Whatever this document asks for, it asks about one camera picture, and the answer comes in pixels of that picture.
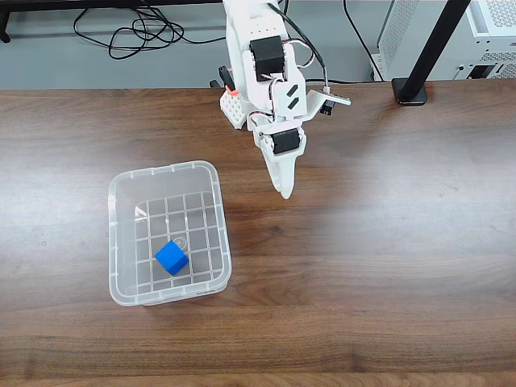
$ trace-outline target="clear plastic bin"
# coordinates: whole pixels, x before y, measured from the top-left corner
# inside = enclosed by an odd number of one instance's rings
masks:
[[[110,184],[110,292],[120,305],[217,293],[231,254],[217,170],[206,161],[119,174]],[[170,275],[154,255],[170,240],[189,258]]]

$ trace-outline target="cable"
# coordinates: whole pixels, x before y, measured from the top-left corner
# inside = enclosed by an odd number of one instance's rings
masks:
[[[297,44],[300,44],[301,46],[303,47],[306,47],[306,48],[310,48],[310,46],[308,44],[306,44],[305,42],[303,42],[301,39],[288,39],[288,40],[283,40],[282,42],[283,44],[285,43],[297,43]],[[306,69],[308,66],[310,66],[312,63],[314,63],[314,60],[315,60],[315,54],[314,52],[312,52],[312,55],[310,56],[310,59],[305,63],[305,64],[297,64],[297,67],[298,69]]]
[[[319,51],[317,51],[317,48],[310,42],[310,39],[308,39],[308,36],[305,35],[303,31],[301,31],[301,28],[299,28],[296,23],[294,23],[287,15],[285,15],[283,12],[281,12],[278,8],[276,8],[273,4],[269,3],[268,6],[276,12],[278,15],[280,15],[283,20],[285,20],[298,34],[302,37],[302,39],[305,41],[306,44],[310,47],[312,52],[314,53],[315,57],[317,58],[317,61],[322,67],[322,77],[324,78],[324,85],[328,87],[328,76],[327,76],[327,70],[326,65],[324,64],[323,57],[321,54],[319,54]]]
[[[309,79],[305,79],[305,82],[324,82],[324,80],[322,78],[309,78]],[[373,81],[366,81],[366,82],[361,82],[361,81],[357,81],[357,82],[350,82],[350,81],[339,81],[337,79],[328,79],[328,82],[329,83],[335,83],[337,85],[355,85],[355,84],[361,84],[361,83],[377,83],[377,82],[373,82]]]
[[[76,19],[73,21],[73,31],[76,35],[80,36],[81,38],[88,40],[91,43],[107,48],[109,56],[115,60],[127,59],[131,56],[136,55],[139,52],[155,51],[160,50],[162,48],[167,48],[170,45],[177,43],[179,40],[184,40],[190,44],[208,44],[226,39],[225,37],[205,41],[195,41],[187,39],[185,38],[185,29],[182,25],[175,22],[170,22],[163,15],[163,12],[161,12],[159,8],[148,5],[148,3],[145,0],[141,1],[144,7],[128,8],[128,10],[131,10],[136,13],[137,19],[133,20],[130,27],[120,27],[115,32],[113,32],[109,43],[102,42],[101,40],[96,40],[95,38],[87,36],[78,31],[78,22],[90,11],[90,9],[83,10],[76,17]],[[150,31],[150,27],[156,27],[157,31]],[[119,34],[125,31],[129,31],[137,38],[139,38],[141,40],[141,44],[135,46],[115,45],[114,41],[116,40],[116,38],[119,36]],[[151,42],[161,42],[162,44],[149,45]],[[129,51],[129,53],[127,55],[115,56],[114,51]]]
[[[369,51],[368,49],[368,46],[365,45],[364,43],[364,40],[362,39],[362,36],[360,35],[360,33],[358,32],[358,30],[356,29],[355,27],[355,24],[353,23],[353,20],[352,20],[352,17],[349,15],[349,12],[347,12],[347,3],[346,3],[346,0],[343,0],[343,6],[344,6],[344,13],[346,14],[347,16],[347,20],[349,20],[349,23],[352,25],[353,27],[353,30],[355,30],[355,33],[356,33],[356,36],[358,37],[358,39],[360,40],[360,42],[362,43],[362,47],[364,47],[364,50],[368,53],[368,56],[369,56],[369,59],[372,63],[372,65],[374,66],[375,70],[378,72],[378,76],[380,77],[381,81],[382,82],[385,82],[384,78],[382,77],[381,73],[380,73],[380,70],[378,69],[377,67],[377,64],[375,63],[375,61],[372,59],[372,55],[371,55],[371,52]]]

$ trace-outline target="wooden table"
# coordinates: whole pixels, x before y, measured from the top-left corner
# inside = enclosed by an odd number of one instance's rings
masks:
[[[218,89],[1,92],[3,380],[516,384],[516,81],[427,90],[335,87],[353,103],[305,125],[287,201]],[[197,159],[222,183],[227,289],[118,306],[110,180]]]

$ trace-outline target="blue block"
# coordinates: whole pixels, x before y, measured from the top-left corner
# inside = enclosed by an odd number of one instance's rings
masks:
[[[188,264],[188,256],[172,241],[156,253],[156,259],[173,276]]]

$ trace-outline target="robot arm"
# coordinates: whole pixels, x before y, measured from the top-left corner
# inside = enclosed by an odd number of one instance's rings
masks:
[[[232,79],[225,68],[219,69],[226,84],[220,106],[235,129],[247,122],[274,187],[286,199],[293,190],[296,159],[305,151],[302,123],[319,110],[329,115],[336,102],[351,102],[330,94],[327,86],[306,95],[299,69],[314,61],[315,52],[307,63],[296,63],[293,45],[308,45],[289,37],[276,0],[223,3]]]

